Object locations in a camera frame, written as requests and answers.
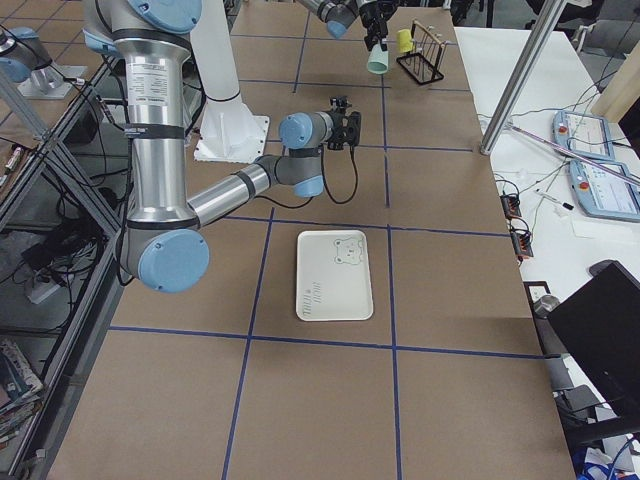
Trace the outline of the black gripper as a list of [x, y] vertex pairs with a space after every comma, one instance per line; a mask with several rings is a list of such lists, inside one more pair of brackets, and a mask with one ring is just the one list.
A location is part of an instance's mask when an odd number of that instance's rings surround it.
[[367, 34], [364, 37], [366, 49], [371, 51], [377, 43], [382, 51], [387, 51], [387, 22], [395, 13], [393, 0], [357, 0], [359, 18]]
[[330, 112], [332, 120], [331, 134], [326, 140], [329, 150], [343, 150], [345, 146], [354, 149], [360, 143], [361, 113], [353, 111], [350, 114]]

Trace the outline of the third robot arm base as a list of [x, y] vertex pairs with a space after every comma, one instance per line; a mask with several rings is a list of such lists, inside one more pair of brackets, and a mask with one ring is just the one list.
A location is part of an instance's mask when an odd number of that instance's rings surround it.
[[1, 71], [24, 97], [63, 99], [72, 88], [70, 80], [86, 70], [86, 66], [59, 65], [29, 27], [1, 31]]

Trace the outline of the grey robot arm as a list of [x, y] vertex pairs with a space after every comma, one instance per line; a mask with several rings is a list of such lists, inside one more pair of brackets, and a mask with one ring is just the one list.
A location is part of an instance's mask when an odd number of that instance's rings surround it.
[[387, 22], [399, 7], [398, 1], [377, 0], [302, 0], [300, 4], [321, 20], [335, 39], [342, 38], [351, 25], [360, 20], [366, 30], [364, 43], [369, 52], [375, 46], [387, 50]]
[[[134, 190], [116, 258], [152, 290], [181, 292], [200, 280], [210, 260], [202, 226], [275, 185], [289, 185], [301, 197], [318, 196], [324, 188], [323, 152], [359, 143], [361, 115], [339, 96], [326, 111], [284, 118], [279, 134], [286, 154], [264, 153], [269, 121], [242, 100], [220, 1], [87, 1], [83, 8], [87, 46], [125, 65], [124, 132]], [[187, 194], [185, 180], [188, 60], [196, 63], [205, 97], [198, 155], [242, 163], [194, 196]]]

